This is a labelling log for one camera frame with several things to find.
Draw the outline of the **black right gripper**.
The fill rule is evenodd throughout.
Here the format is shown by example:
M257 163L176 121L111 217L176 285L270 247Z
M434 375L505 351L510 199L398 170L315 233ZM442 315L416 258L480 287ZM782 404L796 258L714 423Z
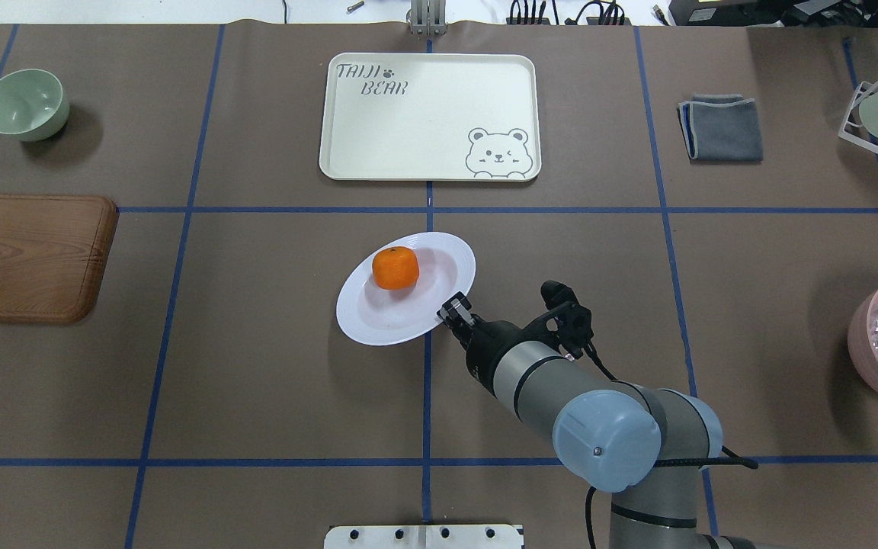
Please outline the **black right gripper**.
M466 368L482 386L492 386L499 362L515 346L530 341L530 335L504 320L485 321L470 312L473 308L463 292L443 302L437 312L443 326L454 330L454 337L466 351Z

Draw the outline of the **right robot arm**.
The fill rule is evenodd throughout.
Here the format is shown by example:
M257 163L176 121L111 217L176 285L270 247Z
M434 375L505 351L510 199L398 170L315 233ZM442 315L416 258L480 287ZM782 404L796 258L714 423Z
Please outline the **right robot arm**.
M466 351L473 378L589 484L586 499L610 494L610 547L755 547L697 531L701 469L757 467L725 448L717 414L679 390L583 371L576 359L599 362L590 310L560 282L544 282L540 293L546 312L523 328L474 315L463 293L437 316Z

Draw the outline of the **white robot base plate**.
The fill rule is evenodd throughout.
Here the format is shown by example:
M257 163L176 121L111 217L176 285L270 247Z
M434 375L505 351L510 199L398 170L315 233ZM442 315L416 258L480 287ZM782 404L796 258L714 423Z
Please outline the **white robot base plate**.
M342 525L324 548L525 548L522 525Z

